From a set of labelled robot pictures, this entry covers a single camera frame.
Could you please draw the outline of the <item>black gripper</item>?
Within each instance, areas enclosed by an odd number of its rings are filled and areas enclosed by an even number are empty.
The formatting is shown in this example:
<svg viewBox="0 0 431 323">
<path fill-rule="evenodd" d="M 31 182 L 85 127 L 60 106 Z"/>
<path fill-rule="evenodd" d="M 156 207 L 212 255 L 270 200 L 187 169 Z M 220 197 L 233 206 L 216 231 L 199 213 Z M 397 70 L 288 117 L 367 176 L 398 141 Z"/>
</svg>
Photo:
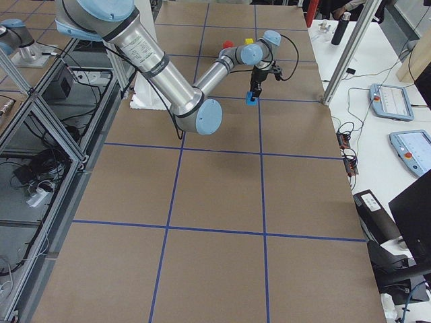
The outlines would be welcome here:
<svg viewBox="0 0 431 323">
<path fill-rule="evenodd" d="M 251 73 L 251 88 L 248 91 L 248 100 L 257 102 L 262 92 L 261 83 L 267 79 L 270 74 L 273 65 L 268 67 L 257 67 L 254 66 Z"/>
</svg>

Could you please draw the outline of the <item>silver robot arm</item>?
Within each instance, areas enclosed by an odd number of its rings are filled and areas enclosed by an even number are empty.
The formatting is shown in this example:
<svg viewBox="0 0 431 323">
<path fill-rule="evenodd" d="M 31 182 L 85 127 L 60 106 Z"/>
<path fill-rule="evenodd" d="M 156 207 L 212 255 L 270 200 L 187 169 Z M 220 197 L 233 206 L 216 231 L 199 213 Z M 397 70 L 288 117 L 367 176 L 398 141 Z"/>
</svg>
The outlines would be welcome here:
<svg viewBox="0 0 431 323">
<path fill-rule="evenodd" d="M 90 41 L 105 41 L 119 48 L 123 58 L 170 102 L 170 113 L 182 131 L 210 135 L 222 123 L 222 107 L 208 95 L 237 65 L 253 67 L 250 99 L 261 93 L 259 75 L 275 61 L 281 35 L 267 30 L 252 44 L 222 50 L 218 59 L 190 84 L 169 56 L 145 29 L 133 1 L 56 1 L 60 33 Z"/>
<path fill-rule="evenodd" d="M 20 19 L 6 19 L 1 22 L 1 50 L 13 55 L 11 61 L 16 67 L 43 68 L 49 60 L 49 50 L 38 44 Z"/>
</svg>

